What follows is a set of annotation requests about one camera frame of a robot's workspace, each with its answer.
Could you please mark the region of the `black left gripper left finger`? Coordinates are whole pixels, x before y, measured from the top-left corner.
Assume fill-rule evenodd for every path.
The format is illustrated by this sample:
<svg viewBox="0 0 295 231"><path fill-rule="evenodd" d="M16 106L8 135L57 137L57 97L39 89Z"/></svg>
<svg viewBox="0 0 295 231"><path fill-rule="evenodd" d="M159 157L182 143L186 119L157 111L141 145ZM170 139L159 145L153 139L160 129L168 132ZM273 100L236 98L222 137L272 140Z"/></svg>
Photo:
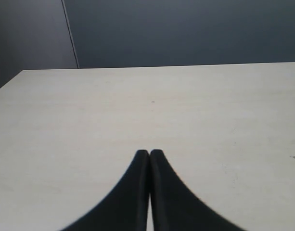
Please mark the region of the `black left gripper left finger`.
<svg viewBox="0 0 295 231"><path fill-rule="evenodd" d="M117 185L65 231L145 231L149 206L150 156L138 150Z"/></svg>

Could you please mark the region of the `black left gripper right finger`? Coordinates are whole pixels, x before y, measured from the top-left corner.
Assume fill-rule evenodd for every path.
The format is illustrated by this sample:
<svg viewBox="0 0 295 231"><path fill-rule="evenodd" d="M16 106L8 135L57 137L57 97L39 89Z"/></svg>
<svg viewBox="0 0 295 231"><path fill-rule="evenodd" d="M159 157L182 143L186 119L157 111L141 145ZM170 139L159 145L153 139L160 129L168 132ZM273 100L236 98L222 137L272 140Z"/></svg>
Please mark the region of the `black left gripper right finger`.
<svg viewBox="0 0 295 231"><path fill-rule="evenodd" d="M155 231L241 231L197 198L160 149L150 153L151 202Z"/></svg>

